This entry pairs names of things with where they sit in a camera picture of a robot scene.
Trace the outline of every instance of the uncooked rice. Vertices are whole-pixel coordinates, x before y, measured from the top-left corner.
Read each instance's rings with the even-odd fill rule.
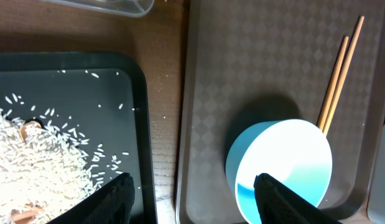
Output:
[[[10,116],[11,113],[12,113],[12,109],[9,109],[8,112],[6,113],[6,117]]]
[[[91,75],[93,75],[96,78],[99,78],[99,76],[97,74],[95,74],[95,73],[91,73]]]
[[[18,96],[15,93],[12,93],[12,97],[16,103],[18,103]]]
[[[91,195],[93,185],[86,152],[70,146],[52,126],[28,126],[24,142],[19,130],[24,120],[8,121],[0,108],[0,223],[12,223],[11,211],[44,209],[31,223],[47,223]]]
[[[11,101],[11,99],[8,97],[8,96],[6,96],[6,97],[4,97],[5,99],[6,99],[6,101],[9,103],[9,104],[12,104],[12,101]]]
[[[44,113],[44,116],[47,116],[47,115],[49,115],[49,112],[50,112],[50,108],[49,109],[47,109],[47,111],[45,111],[45,113]]]
[[[111,170],[116,170],[117,168],[119,168],[117,165],[115,165],[115,164],[112,164],[112,168],[111,168]]]
[[[96,155],[93,156],[93,158],[91,159],[92,162],[98,162],[100,161],[100,158]]]

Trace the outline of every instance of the black tray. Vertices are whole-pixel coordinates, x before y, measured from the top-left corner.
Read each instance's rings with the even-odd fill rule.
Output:
[[[12,98],[12,93],[22,99],[10,105],[4,97]],[[47,108],[54,107],[55,115],[40,121],[47,124],[52,119],[59,128],[68,123],[62,131],[76,128],[91,139],[80,146],[90,155],[87,167],[94,163],[91,158],[97,145],[103,143],[106,157],[95,162],[99,168],[93,168],[92,174],[105,171],[104,184],[115,178],[118,174],[106,165],[116,154],[122,160],[119,170],[134,179],[131,223],[157,223],[146,81],[129,57],[106,52],[0,54],[0,107],[13,109],[10,118],[22,119],[40,119]]]

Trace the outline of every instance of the plastic container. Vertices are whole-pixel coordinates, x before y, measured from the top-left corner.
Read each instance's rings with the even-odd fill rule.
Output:
[[[254,180],[267,173],[318,207],[329,186],[332,154],[326,137],[300,119],[258,123],[235,140],[226,160],[226,178],[248,223],[261,223]]]
[[[110,12],[122,16],[145,16],[155,0],[43,0],[68,6]]]
[[[378,153],[368,202],[368,217],[372,222],[385,224],[385,125]]]

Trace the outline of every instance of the gray tray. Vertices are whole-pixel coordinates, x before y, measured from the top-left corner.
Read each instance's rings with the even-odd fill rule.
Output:
[[[370,0],[191,2],[178,223],[244,222],[225,177],[231,144],[262,121],[316,124],[342,38],[363,15],[328,134],[332,179],[320,204],[337,220],[359,210],[385,113],[383,12],[385,1]]]

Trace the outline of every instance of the wooden chopstick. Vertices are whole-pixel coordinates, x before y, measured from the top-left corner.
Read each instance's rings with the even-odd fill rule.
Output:
[[[22,212],[22,213],[18,213],[18,214],[13,214],[11,218],[14,222],[16,222],[16,221],[22,220],[24,218],[33,217],[37,214],[39,214],[38,210],[30,210],[30,211],[26,211],[26,212]]]
[[[335,114],[337,102],[340,98],[340,93],[341,90],[343,89],[344,81],[346,80],[347,72],[350,67],[351,59],[353,58],[354,50],[355,50],[355,45],[359,37],[359,33],[361,32],[362,24],[364,22],[364,17],[361,16],[358,21],[358,25],[356,26],[354,36],[351,40],[350,46],[348,47],[347,55],[346,55],[346,60],[344,61],[344,64],[341,68],[340,76],[337,81],[336,85],[336,90],[335,94],[332,98],[332,102],[330,103],[330,109],[328,112],[328,116],[325,121],[325,127],[323,129],[323,134],[326,136],[329,131],[330,123],[332,122],[333,115]]]
[[[332,102],[333,94],[335,93],[336,83],[339,77],[341,65],[343,64],[344,55],[346,54],[347,44],[348,44],[348,37],[344,37],[343,43],[341,44],[341,49],[339,51],[339,55],[337,56],[335,68],[333,69],[327,95],[325,97],[325,102],[322,106],[321,115],[319,116],[319,120],[318,120],[317,126],[322,132],[325,127],[325,121],[328,117],[330,103]]]

